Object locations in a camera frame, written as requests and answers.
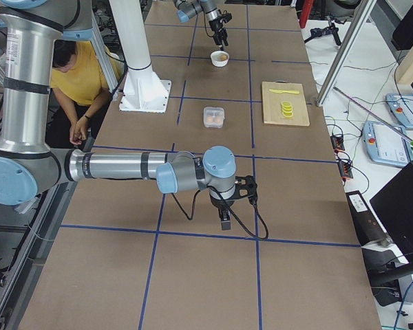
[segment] black tripod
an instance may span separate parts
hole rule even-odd
[[[325,27],[324,29],[320,29],[319,27],[316,27],[315,29],[311,29],[310,30],[310,37],[307,38],[304,41],[304,43],[307,43],[307,42],[309,42],[309,41],[311,41],[312,39],[315,39],[315,38],[320,38],[322,36],[333,35],[333,38],[335,39],[335,43],[337,44],[337,46],[340,46],[341,45],[341,40],[339,39],[338,28],[335,26],[335,22],[340,23],[340,24],[344,24],[344,22],[340,22],[338,20],[333,21],[332,17],[328,16],[329,26]]]

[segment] transparent plastic container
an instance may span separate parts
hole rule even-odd
[[[225,120],[225,110],[218,107],[204,108],[204,125],[205,127],[215,127],[221,129]]]

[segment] blue cable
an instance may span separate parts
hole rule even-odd
[[[398,314],[396,315],[396,320],[394,321],[393,330],[398,329],[396,326],[398,325],[399,316],[401,315],[402,307],[403,307],[404,302],[405,302],[405,298],[407,298],[407,294],[408,294],[408,292],[409,292],[409,290],[412,286],[413,286],[413,281],[410,283],[410,285],[408,286],[408,288],[404,292],[404,297],[402,298],[401,305],[399,306]]]

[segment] yellow shirt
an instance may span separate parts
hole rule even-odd
[[[110,61],[115,76],[119,78],[120,74],[114,60],[110,59]],[[101,89],[109,88],[90,41],[76,43],[74,67],[65,73],[53,69],[50,86],[51,88],[59,88],[67,97],[79,105],[85,106],[90,106],[93,103]]]

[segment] white bowl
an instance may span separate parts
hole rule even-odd
[[[216,67],[224,67],[228,63],[228,60],[229,54],[227,52],[216,50],[215,52],[211,53],[211,62]]]

